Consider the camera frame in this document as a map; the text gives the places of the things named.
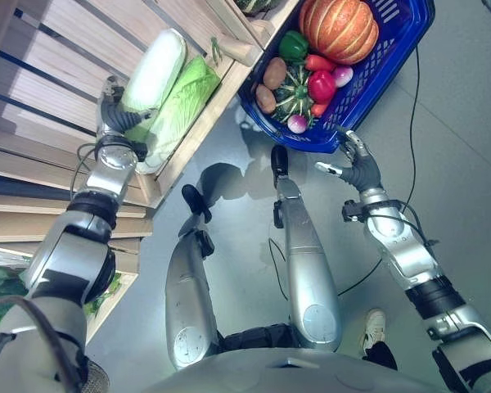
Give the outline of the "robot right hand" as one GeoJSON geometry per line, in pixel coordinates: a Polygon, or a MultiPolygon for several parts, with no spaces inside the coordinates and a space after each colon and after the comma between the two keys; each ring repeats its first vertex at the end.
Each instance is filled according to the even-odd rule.
{"type": "Polygon", "coordinates": [[[363,140],[353,130],[348,130],[343,133],[342,142],[343,146],[347,147],[347,155],[351,160],[350,167],[339,167],[320,161],[317,161],[314,167],[340,178],[360,193],[373,188],[382,188],[380,169],[363,140]]]}

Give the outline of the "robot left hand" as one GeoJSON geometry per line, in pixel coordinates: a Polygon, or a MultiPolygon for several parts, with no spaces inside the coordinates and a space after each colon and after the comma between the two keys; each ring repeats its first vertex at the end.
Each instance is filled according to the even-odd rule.
{"type": "Polygon", "coordinates": [[[124,136],[128,130],[155,115],[156,108],[126,111],[121,104],[124,91],[124,81],[116,75],[108,76],[103,83],[97,99],[97,140],[109,134],[124,136]]]}

